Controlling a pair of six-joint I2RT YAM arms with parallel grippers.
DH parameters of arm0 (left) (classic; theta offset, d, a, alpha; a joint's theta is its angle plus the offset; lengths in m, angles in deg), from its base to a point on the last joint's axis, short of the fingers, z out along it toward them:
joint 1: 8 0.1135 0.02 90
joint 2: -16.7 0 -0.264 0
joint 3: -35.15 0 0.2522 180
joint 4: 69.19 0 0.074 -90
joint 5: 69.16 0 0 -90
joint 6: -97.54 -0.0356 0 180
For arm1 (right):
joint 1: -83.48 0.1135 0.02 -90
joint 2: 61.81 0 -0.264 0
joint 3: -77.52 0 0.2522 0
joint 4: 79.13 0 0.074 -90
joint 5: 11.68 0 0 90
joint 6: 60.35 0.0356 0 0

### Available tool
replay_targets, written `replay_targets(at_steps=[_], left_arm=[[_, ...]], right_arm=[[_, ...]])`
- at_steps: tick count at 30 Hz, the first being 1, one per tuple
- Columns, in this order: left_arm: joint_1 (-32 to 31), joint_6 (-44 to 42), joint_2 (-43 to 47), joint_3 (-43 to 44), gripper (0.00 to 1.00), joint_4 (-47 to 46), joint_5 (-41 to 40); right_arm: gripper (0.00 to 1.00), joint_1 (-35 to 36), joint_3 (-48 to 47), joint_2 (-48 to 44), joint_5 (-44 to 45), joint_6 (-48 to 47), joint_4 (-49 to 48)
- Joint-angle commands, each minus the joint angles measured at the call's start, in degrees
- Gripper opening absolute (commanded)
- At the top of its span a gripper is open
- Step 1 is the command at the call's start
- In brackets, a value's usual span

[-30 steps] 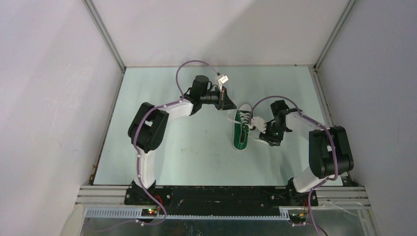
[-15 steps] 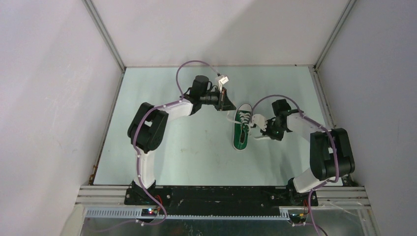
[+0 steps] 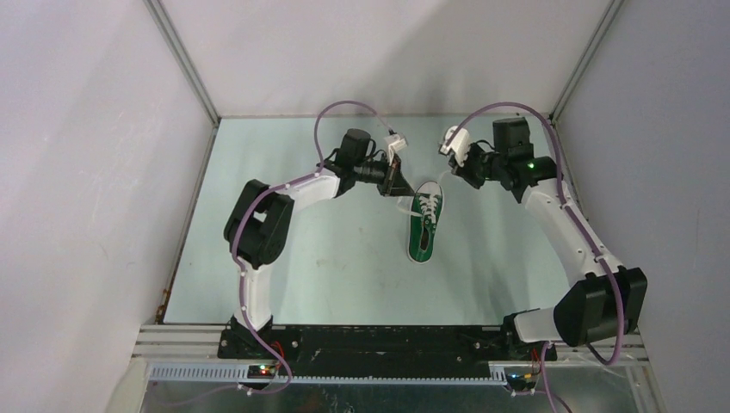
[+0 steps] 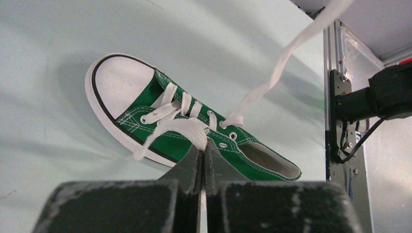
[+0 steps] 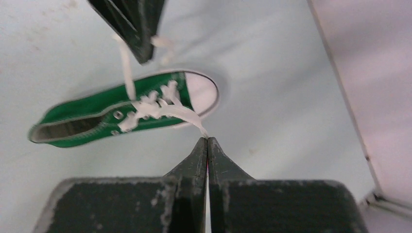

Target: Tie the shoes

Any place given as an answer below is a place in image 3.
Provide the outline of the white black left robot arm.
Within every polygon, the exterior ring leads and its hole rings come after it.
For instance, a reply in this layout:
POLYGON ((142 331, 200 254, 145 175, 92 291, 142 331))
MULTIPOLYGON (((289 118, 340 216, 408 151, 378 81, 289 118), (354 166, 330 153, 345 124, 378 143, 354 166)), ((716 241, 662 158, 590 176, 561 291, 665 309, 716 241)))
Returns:
POLYGON ((292 217, 320 201, 334 200, 356 183, 373 184, 384 197, 411 196, 414 191, 401 171, 399 152, 407 147, 391 131, 378 150, 370 134, 350 128, 341 144, 312 173, 270 186, 248 181, 226 222, 223 236, 240 271, 239 307, 233 326, 245 328, 238 345, 251 358, 262 358, 272 347, 270 278, 283 252, 292 217))

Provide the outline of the green canvas sneaker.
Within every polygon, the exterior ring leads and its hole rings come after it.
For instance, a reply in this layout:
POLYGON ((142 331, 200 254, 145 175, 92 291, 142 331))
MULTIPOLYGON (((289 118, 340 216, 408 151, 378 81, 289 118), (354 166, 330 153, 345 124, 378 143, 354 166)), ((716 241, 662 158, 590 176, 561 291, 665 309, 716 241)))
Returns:
POLYGON ((407 254, 413 262, 426 263, 433 256, 437 227, 410 217, 407 254))

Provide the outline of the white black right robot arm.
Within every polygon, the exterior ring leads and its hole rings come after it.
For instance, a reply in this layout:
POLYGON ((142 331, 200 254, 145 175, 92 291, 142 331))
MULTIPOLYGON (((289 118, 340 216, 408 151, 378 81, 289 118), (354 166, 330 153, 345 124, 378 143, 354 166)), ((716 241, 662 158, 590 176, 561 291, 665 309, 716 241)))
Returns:
POLYGON ((633 333, 647 290, 643 271, 627 268, 599 240, 557 176, 556 162, 534 154, 525 118, 495 120, 492 132, 493 148, 486 151, 465 128, 452 126, 439 151, 473 188, 499 182, 514 196, 545 233, 569 285, 555 306, 505 319, 513 328, 500 337, 504 354, 521 360, 536 342, 579 347, 633 333))

